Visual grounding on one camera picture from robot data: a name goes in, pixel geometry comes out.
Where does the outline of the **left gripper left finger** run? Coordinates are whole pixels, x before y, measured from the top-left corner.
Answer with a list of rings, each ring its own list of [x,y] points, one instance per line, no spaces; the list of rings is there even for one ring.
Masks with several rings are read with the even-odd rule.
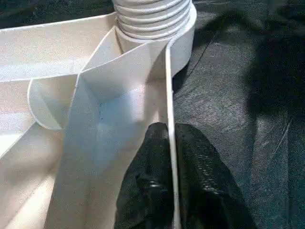
[[[173,178],[168,129],[149,125],[144,141],[126,170],[116,202],[116,229],[170,229]]]

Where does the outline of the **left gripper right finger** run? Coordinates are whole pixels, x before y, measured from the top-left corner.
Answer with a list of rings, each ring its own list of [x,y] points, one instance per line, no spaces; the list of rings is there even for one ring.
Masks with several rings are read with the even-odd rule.
[[[175,125],[183,229],[251,229],[253,218],[232,173],[197,128]]]

